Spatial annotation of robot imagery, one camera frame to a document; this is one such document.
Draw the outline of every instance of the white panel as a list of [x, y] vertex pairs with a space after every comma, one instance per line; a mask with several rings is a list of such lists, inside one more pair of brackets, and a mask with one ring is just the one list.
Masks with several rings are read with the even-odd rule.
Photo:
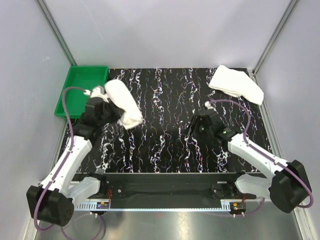
[[46, 0], [79, 65], [253, 68], [290, 0]]
[[70, 65], [34, 0], [1, 0], [0, 32], [0, 236], [21, 240], [27, 190], [48, 174], [64, 125], [54, 110]]
[[283, 157], [301, 161], [315, 206], [309, 211], [320, 236], [320, 1], [300, 1], [266, 59], [258, 80]]

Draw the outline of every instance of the reflective metal surface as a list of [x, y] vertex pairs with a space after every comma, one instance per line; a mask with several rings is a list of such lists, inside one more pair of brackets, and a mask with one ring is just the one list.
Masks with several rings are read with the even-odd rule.
[[[248, 212], [256, 207], [257, 203], [248, 203]], [[83, 214], [75, 212], [73, 219]], [[237, 218], [206, 212], [108, 212], [102, 217], [106, 229], [98, 240], [302, 240], [295, 215], [281, 212], [270, 202], [255, 215]], [[88, 215], [71, 222], [65, 231], [72, 239], [89, 240], [99, 226], [98, 219]], [[66, 238], [55, 227], [39, 232], [35, 239]]]

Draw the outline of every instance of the marble tabletop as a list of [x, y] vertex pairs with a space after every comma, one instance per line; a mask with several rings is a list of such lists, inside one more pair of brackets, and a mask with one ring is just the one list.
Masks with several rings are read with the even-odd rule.
[[[213, 90], [208, 84], [215, 68], [142, 68], [110, 69], [109, 79], [120, 79], [130, 90], [142, 115], [143, 123], [125, 130], [118, 123], [107, 124], [78, 172], [107, 173], [221, 173], [255, 172], [242, 158], [223, 151], [210, 142], [187, 137], [194, 113], [203, 110], [208, 100], [232, 99], [245, 106], [251, 123], [248, 135], [271, 152], [259, 106], [242, 97], [235, 98]], [[216, 111], [226, 125], [245, 128], [247, 117], [236, 105], [217, 103]], [[67, 128], [60, 154], [70, 137]]]

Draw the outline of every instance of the folded towel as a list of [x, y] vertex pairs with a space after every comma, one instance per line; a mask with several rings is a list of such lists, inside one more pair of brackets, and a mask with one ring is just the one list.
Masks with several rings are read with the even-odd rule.
[[107, 97], [120, 109], [124, 110], [119, 124], [125, 129], [132, 129], [142, 123], [143, 117], [126, 85], [118, 80], [109, 80], [104, 85]]
[[258, 105], [261, 105], [264, 100], [264, 92], [247, 74], [223, 65], [216, 69], [209, 87], [232, 97], [243, 96], [248, 101]]

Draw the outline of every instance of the green container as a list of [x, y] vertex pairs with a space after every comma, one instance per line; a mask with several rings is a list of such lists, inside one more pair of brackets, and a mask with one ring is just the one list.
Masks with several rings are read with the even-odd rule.
[[[108, 77], [107, 66], [72, 66], [64, 82], [64, 86], [56, 105], [54, 114], [60, 117], [66, 117], [62, 106], [62, 93], [67, 87], [80, 87], [82, 89], [92, 90], [96, 86], [104, 86]], [[66, 107], [71, 119], [79, 119], [85, 111], [85, 105], [88, 96], [77, 89], [71, 89], [65, 96]]]

